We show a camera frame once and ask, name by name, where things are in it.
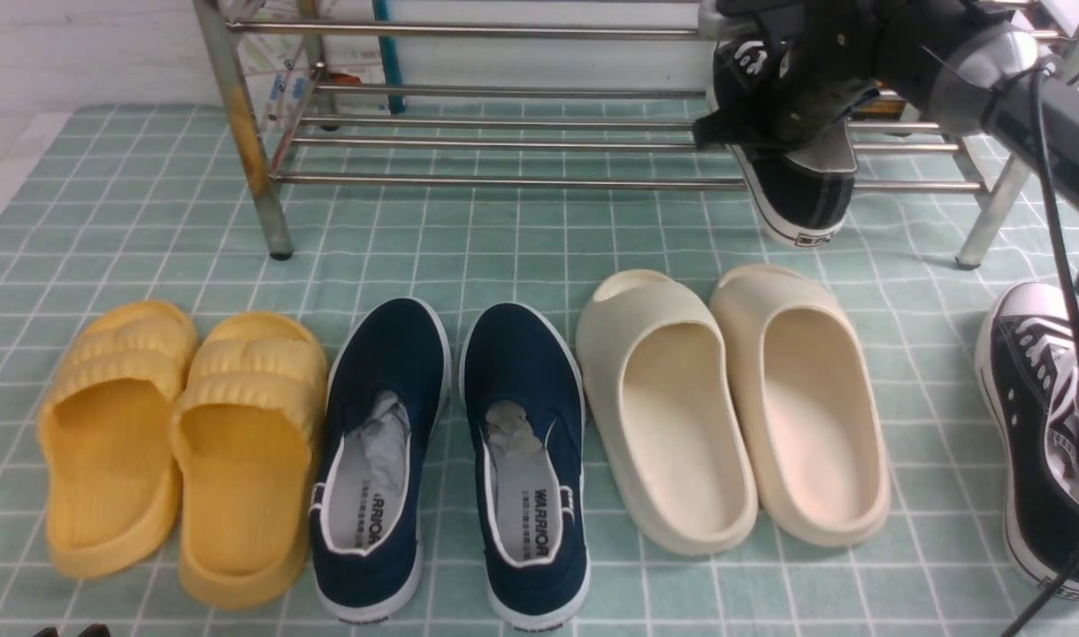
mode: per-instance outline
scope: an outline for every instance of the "shoe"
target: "shoe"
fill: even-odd
[[[350,624],[390,618],[422,578],[422,462],[449,395],[441,320],[425,302],[382,303],[339,352],[324,463],[310,512],[325,608]]]
[[[183,475],[179,579],[196,600],[259,606],[308,559],[326,354],[300,323],[248,311],[205,337],[174,408]]]
[[[890,515],[890,460],[862,348],[838,299],[784,267],[716,283],[728,383],[763,511],[818,546],[847,546]]]
[[[612,274],[584,308],[575,343],[638,531],[684,556],[745,541],[757,507],[753,467],[705,301],[659,272]]]
[[[713,84],[706,92],[709,109],[749,98],[770,59],[763,42],[725,44],[713,54]],[[830,242],[846,220],[855,192],[858,161],[846,122],[831,126],[809,148],[779,157],[757,157],[728,147],[743,172],[748,191],[770,238],[792,247]]]
[[[555,629],[583,606],[591,573],[579,368],[538,311],[503,302],[473,324],[460,394],[476,452],[488,601],[517,629]]]
[[[37,419],[47,462],[47,554],[63,575],[108,575],[154,553],[179,515],[174,405],[197,348],[177,307],[138,301],[71,343]]]
[[[1008,453],[1003,541],[1038,588],[1079,539],[1078,368],[1062,292],[1013,286],[984,318],[975,372]],[[1079,568],[1056,593],[1079,600]]]

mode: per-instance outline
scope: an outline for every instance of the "beige foam slide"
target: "beige foam slide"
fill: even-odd
[[[763,509],[800,540],[856,544],[885,524],[890,470],[853,326],[825,287],[738,267],[710,302]]]
[[[755,523],[755,485],[724,342],[687,287],[651,270],[606,279],[576,329],[584,389],[622,500],[669,552],[737,545]]]

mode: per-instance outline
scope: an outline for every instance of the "black canvas sneaker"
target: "black canvas sneaker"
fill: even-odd
[[[1008,453],[1008,555],[1043,588],[1079,539],[1078,368],[1062,292],[1003,293],[980,327],[975,371]],[[1079,569],[1057,596],[1079,600]]]
[[[763,70],[778,63],[763,42],[719,48],[713,54],[713,84],[706,92],[710,111],[749,98]],[[710,141],[714,141],[713,131],[709,132],[713,136]],[[786,155],[756,157],[741,146],[727,148],[740,162],[763,226],[775,241],[795,247],[820,246],[842,228],[858,171],[845,121],[833,125],[815,145]]]

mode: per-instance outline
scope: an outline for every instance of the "floor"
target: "floor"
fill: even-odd
[[[0,214],[70,116],[0,114]]]
[[[677,117],[693,108],[486,105],[425,114]],[[984,162],[995,168],[1000,152],[988,150]],[[298,162],[434,174],[738,173],[721,155],[377,150],[350,157],[309,149]],[[875,157],[862,171],[885,179],[959,177],[951,160],[939,158]],[[333,355],[377,303],[415,295],[437,308],[455,354],[480,308],[495,301],[531,303],[568,335],[592,287],[613,271],[653,267],[707,296],[722,271],[757,261],[825,283],[858,330],[892,461],[888,524],[861,546],[820,550],[762,516],[739,548],[701,559],[671,556],[636,531],[596,431],[588,430],[591,593],[557,635],[989,637],[1033,596],[1003,552],[1003,452],[971,355],[997,294],[1052,275],[1036,189],[1026,190],[974,272],[952,268],[978,212],[960,196],[858,194],[846,229],[817,250],[790,250],[764,238],[746,193],[314,186],[289,187],[282,198],[297,254],[274,262],[265,257],[223,113],[112,106],[74,113],[4,207],[0,636],[28,637],[45,625],[74,635],[92,621],[136,637],[510,634],[488,608],[473,455],[455,402],[425,469],[423,583],[385,625],[351,628],[330,620],[308,572],[261,608],[211,610],[180,587],[176,538],[119,575],[87,583],[59,577],[43,545],[46,470],[32,419],[64,348],[103,311],[164,298],[191,311],[203,334],[246,308],[281,311],[301,318]],[[1067,221],[1069,241],[1079,246],[1079,217],[1068,214]],[[1032,635],[1079,636],[1079,605],[1054,600]]]

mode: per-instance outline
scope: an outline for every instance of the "yellow slide sandal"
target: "yellow slide sandal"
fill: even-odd
[[[179,577],[197,600],[246,608],[296,583],[325,406],[324,348],[300,323],[251,311],[205,338],[170,424],[185,475]]]
[[[47,553],[63,575],[126,568],[166,541],[182,477],[168,426],[197,347],[177,307],[118,307],[82,331],[37,419],[47,462]]]

